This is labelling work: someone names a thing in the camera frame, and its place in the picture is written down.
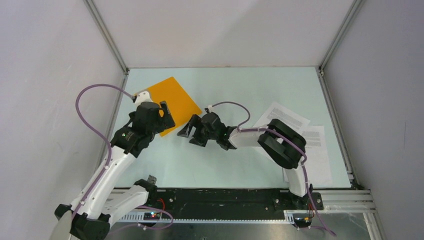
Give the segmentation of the orange plastic folder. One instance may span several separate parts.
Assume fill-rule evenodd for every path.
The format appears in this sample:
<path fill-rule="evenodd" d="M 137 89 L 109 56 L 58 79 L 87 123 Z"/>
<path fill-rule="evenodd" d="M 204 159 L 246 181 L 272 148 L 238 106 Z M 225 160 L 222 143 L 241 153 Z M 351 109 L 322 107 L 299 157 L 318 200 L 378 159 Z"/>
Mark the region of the orange plastic folder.
<path fill-rule="evenodd" d="M 159 83 L 156 83 L 146 89 L 148 91 L 152 102 L 159 104 L 166 101 L 168 109 L 175 122 L 175 127 L 160 133 L 164 137 L 179 127 L 184 126 L 192 117 L 192 115 L 200 115 L 202 110 L 177 82 L 174 77 L 169 77 Z"/>

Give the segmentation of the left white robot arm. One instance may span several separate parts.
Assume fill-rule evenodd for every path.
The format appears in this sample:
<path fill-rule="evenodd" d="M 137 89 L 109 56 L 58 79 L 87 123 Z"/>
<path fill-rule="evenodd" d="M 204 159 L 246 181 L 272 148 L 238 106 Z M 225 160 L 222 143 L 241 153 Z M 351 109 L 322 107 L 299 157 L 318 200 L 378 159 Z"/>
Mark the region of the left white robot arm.
<path fill-rule="evenodd" d="M 119 177 L 137 159 L 155 135 L 175 127 L 165 101 L 143 101 L 129 113 L 129 121 L 118 129 L 108 143 L 108 154 L 95 175 L 69 205 L 60 204 L 54 214 L 58 219 L 51 240 L 103 240 L 111 227 L 131 210 L 153 208 L 158 202 L 156 186 L 142 180 L 119 198 L 107 202 Z"/>

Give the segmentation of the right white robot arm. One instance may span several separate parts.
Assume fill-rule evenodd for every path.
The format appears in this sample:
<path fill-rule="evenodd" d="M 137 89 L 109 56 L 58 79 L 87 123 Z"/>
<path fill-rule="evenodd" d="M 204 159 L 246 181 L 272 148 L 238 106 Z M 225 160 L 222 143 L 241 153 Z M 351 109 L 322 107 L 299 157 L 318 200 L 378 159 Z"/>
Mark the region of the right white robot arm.
<path fill-rule="evenodd" d="M 225 125 L 219 116 L 209 112 L 200 117 L 192 115 L 177 136 L 189 138 L 191 144 L 205 147 L 209 140 L 224 150 L 260 147 L 287 175 L 291 204 L 304 209 L 311 202 L 312 185 L 308 180 L 305 162 L 306 143 L 303 136 L 279 119 L 264 126 L 239 128 Z"/>

